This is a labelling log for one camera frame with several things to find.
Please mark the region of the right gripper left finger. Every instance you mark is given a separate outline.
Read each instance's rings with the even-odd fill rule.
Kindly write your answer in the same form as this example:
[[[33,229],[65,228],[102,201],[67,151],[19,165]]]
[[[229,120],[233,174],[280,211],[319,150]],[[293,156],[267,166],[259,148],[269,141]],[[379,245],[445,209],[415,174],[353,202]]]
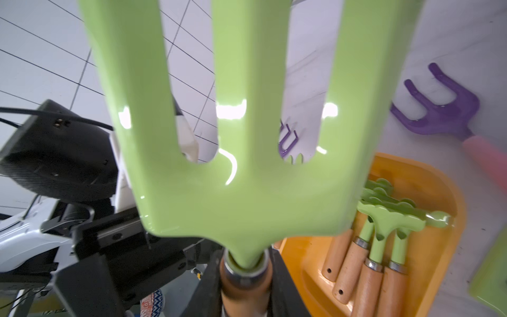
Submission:
[[[190,301],[190,316],[222,316],[220,262],[223,249],[211,256],[203,277]]]

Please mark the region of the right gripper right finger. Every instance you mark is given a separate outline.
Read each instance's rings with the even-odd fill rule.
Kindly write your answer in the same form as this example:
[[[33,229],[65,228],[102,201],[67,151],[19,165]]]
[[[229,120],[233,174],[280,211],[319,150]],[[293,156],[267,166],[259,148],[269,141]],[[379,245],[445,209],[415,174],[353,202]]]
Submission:
[[[280,252],[270,248],[269,255],[273,266],[269,316],[311,316]]]

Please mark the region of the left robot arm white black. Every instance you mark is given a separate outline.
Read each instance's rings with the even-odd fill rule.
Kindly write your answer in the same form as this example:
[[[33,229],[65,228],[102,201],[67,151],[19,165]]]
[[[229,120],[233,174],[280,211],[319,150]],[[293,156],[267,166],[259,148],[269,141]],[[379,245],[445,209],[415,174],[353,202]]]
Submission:
[[[112,203],[123,186],[111,125],[53,100],[23,114],[1,148],[1,173],[36,195],[1,221],[1,289],[28,291],[21,305],[55,291],[72,316],[123,316],[219,249],[150,235],[134,203]]]

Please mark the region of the green rake wooden handle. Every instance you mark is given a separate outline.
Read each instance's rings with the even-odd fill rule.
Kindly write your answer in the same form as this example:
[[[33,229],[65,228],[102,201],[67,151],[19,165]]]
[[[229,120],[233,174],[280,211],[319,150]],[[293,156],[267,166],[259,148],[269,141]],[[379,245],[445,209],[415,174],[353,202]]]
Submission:
[[[407,202],[387,202],[378,198],[364,198],[357,210],[374,223],[374,238],[369,256],[360,272],[352,316],[373,316],[380,296],[385,267],[382,264],[388,237],[394,233],[392,262],[403,266],[407,239],[412,232],[425,227],[445,228],[451,215],[444,211],[427,211]]]
[[[363,191],[367,192],[368,190],[380,192],[384,195],[391,195],[393,192],[393,186],[388,180],[379,178],[377,180],[367,180]],[[327,280],[335,282],[337,279],[353,233],[354,230],[349,227],[342,234],[334,236],[332,238],[330,247],[328,248],[326,254],[326,259],[324,260],[322,266],[322,275]]]
[[[350,301],[367,261],[372,262],[375,269],[382,268],[386,239],[393,231],[401,227],[418,227],[416,216],[408,214],[415,207],[411,199],[392,198],[380,188],[363,190],[356,209],[366,219],[360,234],[350,244],[335,281],[333,296],[339,302],[347,304]]]

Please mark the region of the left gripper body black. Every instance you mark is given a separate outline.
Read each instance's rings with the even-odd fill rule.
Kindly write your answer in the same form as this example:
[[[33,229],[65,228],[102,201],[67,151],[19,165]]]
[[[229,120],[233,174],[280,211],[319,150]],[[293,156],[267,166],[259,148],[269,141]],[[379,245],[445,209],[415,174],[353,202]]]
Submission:
[[[201,238],[149,234],[136,208],[96,220],[91,206],[58,201],[47,234],[71,239],[75,264],[54,285],[71,316],[123,316],[141,299],[209,262],[219,244]]]

